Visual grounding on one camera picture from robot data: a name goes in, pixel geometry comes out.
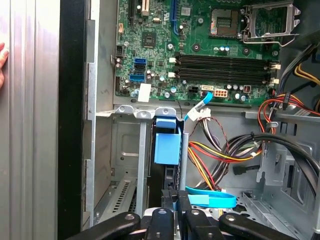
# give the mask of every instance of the side panel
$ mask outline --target side panel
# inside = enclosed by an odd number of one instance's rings
[[[2,0],[1,239],[57,238],[59,1]]]

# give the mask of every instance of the sticker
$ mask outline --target sticker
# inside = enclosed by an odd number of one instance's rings
[[[138,102],[148,103],[150,98],[151,84],[141,83]]]
[[[190,7],[182,7],[181,8],[181,16],[190,16],[191,8]]]

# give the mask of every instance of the metal panel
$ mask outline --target metal panel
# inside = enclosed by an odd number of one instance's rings
[[[97,104],[97,74],[98,74],[98,43],[99,43],[99,18],[100,1],[91,1],[90,22],[95,22],[94,31],[94,62],[89,63],[88,71],[88,99],[87,99],[87,120],[91,121],[91,154],[86,161],[85,177],[85,211],[90,213],[89,226],[94,225],[95,209],[95,156],[96,156],[96,104]]]
[[[99,219],[99,223],[112,218],[117,214],[127,212],[130,208],[136,186],[136,179],[125,176],[116,187],[115,192],[113,193],[108,205]]]
[[[315,159],[320,159],[320,136],[318,134],[311,134],[315,129],[319,128],[319,118],[287,115],[279,115],[278,118],[280,121],[297,124],[296,136],[286,135],[286,137],[300,144],[305,150],[308,150]],[[301,183],[301,180],[294,181],[290,194],[288,194],[286,182],[284,182],[283,186],[266,186],[263,192],[263,200],[269,203],[275,211],[304,237],[311,238],[313,233],[312,228],[316,226],[315,199],[309,187],[306,188],[306,192],[300,192],[301,188],[297,187],[299,183]],[[290,197],[293,194],[303,195],[303,203],[298,201],[298,199],[295,200]]]
[[[113,109],[114,65],[111,61],[115,55],[118,0],[91,1],[100,2],[96,110],[103,112]]]
[[[138,175],[136,188],[136,208],[135,213],[140,217],[143,216],[144,190],[145,190],[145,166],[146,166],[146,139],[147,139],[147,122],[140,123],[139,135],[139,156],[138,156]]]
[[[146,128],[146,149],[150,145],[150,122]],[[112,180],[120,181],[124,175],[136,178],[138,176],[140,121],[133,116],[112,116],[111,166]],[[148,171],[148,161],[145,161],[145,171]]]
[[[60,2],[2,0],[0,22],[1,238],[55,240]]]

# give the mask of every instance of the black wire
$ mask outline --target black wire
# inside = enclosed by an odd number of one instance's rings
[[[297,86],[296,88],[294,88],[293,90],[291,90],[291,94],[296,94],[297,92],[301,91],[302,89],[305,89],[306,87],[312,87],[314,88],[315,86],[317,86],[317,84],[313,81],[309,81],[306,82],[304,84],[301,84],[300,86]]]
[[[256,141],[273,142],[285,146],[291,152],[296,163],[301,168],[301,171],[310,185],[313,195],[316,195],[320,165],[312,156],[306,153],[297,144],[274,134],[258,133],[257,135],[254,135],[254,139]],[[236,153],[242,146],[252,141],[252,136],[250,134],[245,137],[241,137],[236,144],[232,145],[230,150],[231,153]]]
[[[180,104],[180,102],[179,102],[178,98],[177,98],[177,97],[175,97],[175,95],[173,95],[173,94],[171,94],[171,96],[173,96],[173,97],[174,97],[174,99],[176,100],[176,102],[178,103],[179,108],[180,108],[181,119],[183,119],[182,107],[181,107],[181,104]]]

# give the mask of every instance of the black memory slot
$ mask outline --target black memory slot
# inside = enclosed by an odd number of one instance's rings
[[[250,74],[247,72],[222,72],[204,69],[183,68],[178,74],[181,80],[189,81],[217,81],[228,83],[245,83],[262,85],[270,79],[268,74]]]
[[[267,71],[269,63],[259,59],[242,59],[200,55],[181,55],[176,66]]]

